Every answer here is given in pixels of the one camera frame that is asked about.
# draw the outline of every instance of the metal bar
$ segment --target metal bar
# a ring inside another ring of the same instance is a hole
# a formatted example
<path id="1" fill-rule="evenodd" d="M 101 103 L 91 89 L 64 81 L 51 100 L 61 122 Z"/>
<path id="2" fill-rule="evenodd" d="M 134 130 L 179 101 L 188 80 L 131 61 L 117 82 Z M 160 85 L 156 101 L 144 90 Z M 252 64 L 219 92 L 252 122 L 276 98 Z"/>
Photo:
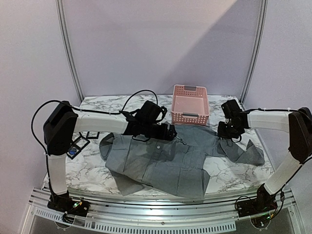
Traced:
<path id="1" fill-rule="evenodd" d="M 245 84 L 242 90 L 242 93 L 240 95 L 239 101 L 241 103 L 244 103 L 247 97 L 247 93 L 249 90 L 249 86 L 253 77 L 253 73 L 254 73 L 254 68 L 255 68 L 255 64 L 257 61 L 257 57 L 258 57 L 258 53 L 259 53 L 259 48 L 260 48 L 260 44 L 261 44 L 261 38 L 262 38 L 262 34 L 263 34 L 263 28 L 264 28 L 264 21 L 265 21 L 265 15 L 267 12 L 267 5 L 268 5 L 268 0 L 262 0 L 261 3 L 261 10 L 259 13 L 259 18 L 258 18 L 258 26 L 257 26 L 257 32 L 255 35 L 255 41 L 253 44 L 253 54 L 252 54 L 252 60 L 250 62 L 249 68 L 248 68 L 248 73 L 247 73 L 247 77 L 245 80 Z"/>
<path id="2" fill-rule="evenodd" d="M 70 42 L 69 42 L 63 1 L 62 0 L 56 0 L 56 4 L 57 4 L 57 11 L 58 11 L 59 26 L 60 26 L 60 31 L 61 31 L 62 38 L 63 38 L 63 43 L 64 43 L 64 48 L 65 48 L 65 53 L 66 53 L 68 65 L 70 68 L 70 72 L 72 74 L 72 79 L 73 79 L 73 83 L 74 83 L 78 98 L 79 98 L 80 102 L 82 102 L 84 99 L 84 95 L 83 95 L 82 87 L 81 87 L 81 84 L 80 84 L 80 81 L 78 78 L 78 74 L 76 71 L 74 58 L 73 58 L 73 54 L 72 54 L 72 50 L 71 50 L 71 46 L 70 46 Z"/>

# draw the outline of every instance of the gray basket handle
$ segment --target gray basket handle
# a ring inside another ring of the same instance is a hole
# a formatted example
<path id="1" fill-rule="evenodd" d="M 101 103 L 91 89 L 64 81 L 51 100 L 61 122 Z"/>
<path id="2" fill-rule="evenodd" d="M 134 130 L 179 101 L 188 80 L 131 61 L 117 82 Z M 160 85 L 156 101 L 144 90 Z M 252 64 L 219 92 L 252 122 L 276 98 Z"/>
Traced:
<path id="1" fill-rule="evenodd" d="M 196 91 L 197 86 L 184 86 L 184 90 L 187 91 Z"/>
<path id="2" fill-rule="evenodd" d="M 198 118 L 198 114 L 194 114 L 194 113 L 183 113 L 182 114 L 185 117 L 195 117 Z"/>

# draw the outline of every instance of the marble table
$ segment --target marble table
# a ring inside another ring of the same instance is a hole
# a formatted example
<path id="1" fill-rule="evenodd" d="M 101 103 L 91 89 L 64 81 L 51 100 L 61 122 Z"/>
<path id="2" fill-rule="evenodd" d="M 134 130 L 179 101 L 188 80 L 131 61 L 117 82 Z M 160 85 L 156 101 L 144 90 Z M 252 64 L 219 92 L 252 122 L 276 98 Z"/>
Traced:
<path id="1" fill-rule="evenodd" d="M 120 110 L 127 100 L 128 96 L 105 96 L 105 97 L 86 97 L 81 104 L 83 109 L 103 110 L 107 112 L 116 112 Z M 224 119 L 221 110 L 221 104 L 227 100 L 234 99 L 233 96 L 208 96 L 210 106 L 210 116 L 207 125 L 215 131 L 219 121 Z M 126 111 L 140 108 L 146 100 L 155 101 L 154 96 L 135 96 L 127 104 Z M 159 95 L 159 105 L 168 108 L 168 113 L 164 121 L 171 122 L 171 95 Z M 73 160 L 66 159 L 66 182 L 68 189 L 76 193 L 84 192 L 100 196 L 109 195 L 110 197 L 122 197 L 115 180 L 109 170 L 105 167 L 105 162 L 100 157 L 99 143 L 107 133 L 100 133 L 98 139 L 90 140 L 91 143 Z M 238 145 L 246 149 L 248 140 L 263 149 L 260 140 L 254 129 L 246 130 L 242 135 L 242 141 Z M 211 176 L 206 191 L 206 196 L 234 192 L 239 190 L 248 190 L 257 188 L 264 183 L 273 173 L 273 167 L 268 156 L 265 154 L 265 164 L 263 166 L 253 166 L 248 164 L 232 163 L 226 158 L 208 157 L 205 160 L 204 169 Z M 173 195 L 164 192 L 146 189 L 127 198 L 155 198 L 170 199 Z"/>

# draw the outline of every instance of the pink basket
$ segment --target pink basket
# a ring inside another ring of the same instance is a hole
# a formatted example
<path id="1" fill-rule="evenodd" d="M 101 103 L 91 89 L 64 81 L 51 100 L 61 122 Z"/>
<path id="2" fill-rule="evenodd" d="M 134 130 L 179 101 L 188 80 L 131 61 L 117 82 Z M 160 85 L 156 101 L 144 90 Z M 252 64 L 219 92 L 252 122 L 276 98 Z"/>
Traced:
<path id="1" fill-rule="evenodd" d="M 209 104 L 205 87 L 175 85 L 172 123 L 206 125 Z"/>

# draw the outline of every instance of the gray fabric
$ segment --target gray fabric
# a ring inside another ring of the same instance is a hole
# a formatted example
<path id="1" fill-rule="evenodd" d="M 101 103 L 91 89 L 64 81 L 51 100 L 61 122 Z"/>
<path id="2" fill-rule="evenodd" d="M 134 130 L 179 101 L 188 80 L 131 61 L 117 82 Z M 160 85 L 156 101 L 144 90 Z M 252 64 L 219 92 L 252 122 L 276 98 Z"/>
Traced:
<path id="1" fill-rule="evenodd" d="M 230 140 L 198 125 L 176 125 L 173 141 L 135 141 L 131 136 L 109 134 L 100 143 L 106 167 L 113 172 L 121 194 L 152 186 L 176 196 L 203 199 L 210 176 L 203 169 L 207 156 L 227 157 L 236 163 L 263 165 L 263 152 L 249 141 L 243 151 Z"/>

